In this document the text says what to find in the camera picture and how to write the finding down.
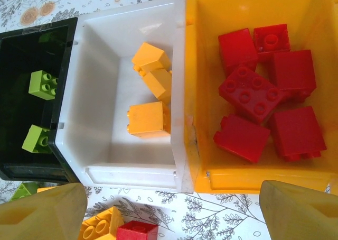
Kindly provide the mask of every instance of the yellow plastic toy piece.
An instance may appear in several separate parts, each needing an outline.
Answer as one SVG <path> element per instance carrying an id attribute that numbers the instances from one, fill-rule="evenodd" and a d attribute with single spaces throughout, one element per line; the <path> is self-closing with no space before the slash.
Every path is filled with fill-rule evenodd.
<path id="1" fill-rule="evenodd" d="M 123 224 L 121 212 L 109 208 L 82 223 L 78 240 L 116 240 L 117 228 Z"/>
<path id="2" fill-rule="evenodd" d="M 70 183 L 0 205 L 0 239 L 74 240 L 87 208 L 85 188 Z"/>
<path id="3" fill-rule="evenodd" d="M 315 190 L 335 181 L 338 187 L 337 0 L 285 1 L 186 0 L 184 142 L 196 192 L 258 193 L 267 179 Z M 311 50 L 317 88 L 305 106 L 313 107 L 327 150 L 311 161 L 285 162 L 269 140 L 253 165 L 213 141 L 222 117 L 233 113 L 233 106 L 218 94 L 225 79 L 218 36 L 282 23 L 287 24 L 292 51 Z M 261 64 L 256 73 L 266 77 Z M 337 187 L 332 190 L 338 194 Z"/>
<path id="4" fill-rule="evenodd" d="M 259 205 L 272 240 L 336 240 L 338 196 L 264 181 Z"/>
<path id="5" fill-rule="evenodd" d="M 157 100 L 162 101 L 166 105 L 170 104 L 172 80 L 170 72 L 165 69 L 157 69 L 150 71 L 142 79 Z"/>
<path id="6" fill-rule="evenodd" d="M 161 101 L 132 105 L 127 112 L 127 131 L 140 138 L 169 136 L 171 131 L 170 110 Z"/>
<path id="7" fill-rule="evenodd" d="M 38 189 L 37 189 L 37 192 L 39 193 L 39 192 L 42 192 L 42 191 L 47 191 L 47 190 L 53 189 L 53 188 L 55 188 L 55 187 L 57 187 L 57 186 L 38 188 Z"/>
<path id="8" fill-rule="evenodd" d="M 148 43 L 143 43 L 132 59 L 134 70 L 138 71 L 141 76 L 146 73 L 164 68 L 166 70 L 171 66 L 170 59 L 164 50 L 161 50 Z"/>

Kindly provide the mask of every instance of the printed leaf pattern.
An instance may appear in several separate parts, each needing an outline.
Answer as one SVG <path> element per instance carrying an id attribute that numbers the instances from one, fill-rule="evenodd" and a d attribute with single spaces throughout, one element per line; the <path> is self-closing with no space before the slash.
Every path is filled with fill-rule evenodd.
<path id="1" fill-rule="evenodd" d="M 8 21 L 18 13 L 22 1 L 23 0 L 0 0 L 1 26 L 7 26 Z"/>
<path id="2" fill-rule="evenodd" d="M 234 202 L 234 204 L 235 204 L 235 207 L 238 208 L 238 211 L 240 211 L 240 212 L 246 214 L 247 209 L 245 208 L 245 206 L 244 206 L 243 204 L 242 204 L 242 205 L 239 204 L 239 201 L 238 201 L 238 200 L 236 200 L 236 201 Z"/>
<path id="3" fill-rule="evenodd" d="M 241 197 L 241 201 L 242 201 L 243 205 L 244 205 L 247 209 L 249 209 L 249 207 L 250 207 L 251 204 L 252 204 L 251 199 L 248 198 L 249 195 L 247 195 L 247 194 L 241 194 L 240 197 Z"/>
<path id="4" fill-rule="evenodd" d="M 187 197 L 185 202 L 188 203 L 188 210 L 193 212 L 200 212 L 202 210 L 202 202 L 198 201 L 197 199 L 193 199 L 191 197 Z"/>
<path id="5" fill-rule="evenodd" d="M 9 201 L 19 185 L 20 182 L 2 181 L 0 185 L 0 204 Z"/>
<path id="6" fill-rule="evenodd" d="M 73 7 L 70 10 L 66 9 L 64 11 L 58 11 L 57 14 L 53 17 L 52 22 L 78 17 L 79 15 L 80 12 L 76 11 L 75 8 Z"/>
<path id="7" fill-rule="evenodd" d="M 221 204 L 232 202 L 234 194 L 218 194 L 216 198 L 221 201 Z"/>
<path id="8" fill-rule="evenodd" d="M 109 209 L 109 206 L 102 203 L 102 202 L 97 202 L 92 208 L 88 208 L 86 210 L 85 217 L 92 217 L 95 216 L 105 210 Z"/>
<path id="9" fill-rule="evenodd" d="M 243 221 L 241 217 L 234 214 L 226 215 L 225 217 L 223 217 L 223 220 L 225 220 L 227 224 L 235 226 L 239 225 Z"/>
<path id="10" fill-rule="evenodd" d="M 93 193 L 93 192 L 91 191 L 91 187 L 90 187 L 90 186 L 85 186 L 84 188 L 85 188 L 85 190 L 86 190 L 87 198 L 89 198 L 89 196 Z"/>
<path id="11" fill-rule="evenodd" d="M 162 204 L 170 204 L 170 202 L 172 202 L 174 199 L 177 199 L 177 193 L 166 191 L 156 191 L 155 193 L 158 194 L 158 196 L 163 197 Z"/>

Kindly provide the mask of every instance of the plastic toy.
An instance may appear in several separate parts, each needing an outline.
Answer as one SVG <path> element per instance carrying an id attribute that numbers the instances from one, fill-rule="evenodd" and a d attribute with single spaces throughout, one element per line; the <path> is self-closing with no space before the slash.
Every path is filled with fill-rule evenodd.
<path id="1" fill-rule="evenodd" d="M 161 101 L 132 105 L 127 116 L 127 131 L 134 136 L 150 138 L 170 135 L 170 110 Z"/>
<path id="2" fill-rule="evenodd" d="M 134 70 L 141 76 L 156 69 L 169 70 L 171 66 L 170 59 L 164 50 L 161 50 L 148 43 L 143 43 L 132 59 Z"/>
<path id="3" fill-rule="evenodd" d="M 48 190 L 54 189 L 54 188 L 56 188 L 56 187 L 57 187 L 57 186 L 38 188 L 38 189 L 37 189 L 37 193 L 42 192 L 42 191 L 48 191 Z"/>
<path id="4" fill-rule="evenodd" d="M 257 27 L 253 30 L 253 40 L 258 52 L 258 62 L 269 61 L 276 52 L 291 50 L 286 24 Z"/>
<path id="5" fill-rule="evenodd" d="M 223 150 L 250 162 L 258 162 L 268 141 L 270 130 L 235 115 L 224 117 L 221 131 L 213 140 Z"/>
<path id="6" fill-rule="evenodd" d="M 246 67 L 239 67 L 219 87 L 219 94 L 239 114 L 261 123 L 283 98 L 268 80 Z"/>
<path id="7" fill-rule="evenodd" d="M 22 149 L 31 153 L 52 153 L 48 147 L 48 134 L 48 129 L 31 125 Z"/>
<path id="8" fill-rule="evenodd" d="M 123 224 L 121 212 L 109 208 L 82 223 L 78 240 L 116 240 L 117 228 Z"/>
<path id="9" fill-rule="evenodd" d="M 45 100 L 55 99 L 57 92 L 58 79 L 49 73 L 40 70 L 31 74 L 29 94 Z"/>
<path id="10" fill-rule="evenodd" d="M 10 201 L 21 199 L 37 192 L 38 185 L 36 183 L 22 183 L 11 197 Z"/>
<path id="11" fill-rule="evenodd" d="M 268 180 L 259 205 L 272 240 L 337 239 L 337 195 Z"/>
<path id="12" fill-rule="evenodd" d="M 132 220 L 117 229 L 118 240 L 157 240 L 158 225 Z"/>
<path id="13" fill-rule="evenodd" d="M 221 60 L 226 76 L 239 65 L 255 71 L 258 54 L 249 29 L 234 31 L 218 36 Z"/>
<path id="14" fill-rule="evenodd" d="M 285 161 L 321 156 L 326 145 L 311 106 L 276 112 L 269 126 L 279 156 Z"/>
<path id="15" fill-rule="evenodd" d="M 269 78 L 284 92 L 283 101 L 304 102 L 316 88 L 311 51 L 275 54 L 269 68 Z"/>
<path id="16" fill-rule="evenodd" d="M 184 142 L 196 192 L 258 194 L 266 179 L 323 191 L 338 179 L 336 7 L 335 0 L 186 0 Z M 317 88 L 306 103 L 315 110 L 327 151 L 321 158 L 292 165 L 278 158 L 270 144 L 257 164 L 224 156 L 212 136 L 233 108 L 223 105 L 216 91 L 223 77 L 217 37 L 286 22 L 291 46 L 312 51 Z M 263 69 L 260 64 L 256 72 Z"/>
<path id="17" fill-rule="evenodd" d="M 165 69 L 157 69 L 142 76 L 143 82 L 151 90 L 154 96 L 164 104 L 171 102 L 172 75 Z"/>

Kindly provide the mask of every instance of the tablecloth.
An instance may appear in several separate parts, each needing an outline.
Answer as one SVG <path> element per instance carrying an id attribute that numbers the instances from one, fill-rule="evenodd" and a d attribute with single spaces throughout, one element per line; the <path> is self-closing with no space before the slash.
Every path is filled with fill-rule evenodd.
<path id="1" fill-rule="evenodd" d="M 0 32 L 55 22 L 152 0 L 0 0 Z M 20 182 L 0 182 L 0 202 L 10 199 Z M 123 188 L 86 187 L 93 216 L 115 205 L 125 221 L 159 224 L 158 239 L 268 240 L 258 195 L 184 194 Z"/>

